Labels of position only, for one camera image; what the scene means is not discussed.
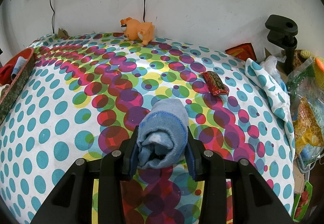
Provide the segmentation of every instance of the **metal screw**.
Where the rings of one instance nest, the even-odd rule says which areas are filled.
[[[244,166],[247,166],[248,165],[248,161],[246,159],[241,159],[240,163]]]
[[[82,165],[83,163],[84,163],[84,159],[83,159],[83,158],[79,158],[79,159],[76,160],[76,164],[77,164],[77,166],[80,166],[80,165]]]
[[[122,153],[119,150],[112,151],[112,156],[117,157],[120,156]]]
[[[211,150],[205,150],[204,151],[204,155],[205,156],[212,156],[214,153],[213,153],[213,151],[211,151]]]

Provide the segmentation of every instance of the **yellow toy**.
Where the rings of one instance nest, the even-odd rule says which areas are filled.
[[[125,40],[142,40],[143,45],[147,45],[151,40],[153,40],[154,28],[155,26],[152,22],[140,23],[136,19],[127,18],[122,19],[121,30],[125,34]]]

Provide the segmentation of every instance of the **white wall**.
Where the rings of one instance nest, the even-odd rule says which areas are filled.
[[[142,19],[143,0],[52,0],[55,31],[70,35],[120,31],[120,20]],[[0,56],[5,63],[36,38],[51,33],[49,0],[5,0],[0,7]],[[320,0],[147,0],[146,21],[156,36],[225,50],[252,42],[257,57],[263,47],[278,51],[266,36],[270,14],[296,21],[298,48],[324,56],[324,6]]]

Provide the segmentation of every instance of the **red package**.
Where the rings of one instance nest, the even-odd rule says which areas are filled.
[[[205,72],[201,72],[200,74],[204,77],[207,87],[212,95],[228,96],[229,89],[227,86],[223,84],[222,80],[217,75],[217,73],[213,71],[205,71]]]

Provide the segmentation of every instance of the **polka dot bedsheet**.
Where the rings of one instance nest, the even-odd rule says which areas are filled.
[[[122,33],[35,40],[37,61],[0,126],[0,195],[28,224],[70,165],[117,149],[160,99],[179,98],[193,136],[225,159],[248,159],[287,211],[293,205],[292,156],[284,123],[244,62],[215,50],[155,38],[148,46]],[[215,71],[229,96],[214,97],[199,73]],[[230,182],[227,223],[232,222]],[[204,189],[184,160],[138,170],[122,182],[127,223],[198,223]],[[98,180],[93,191],[97,223]]]

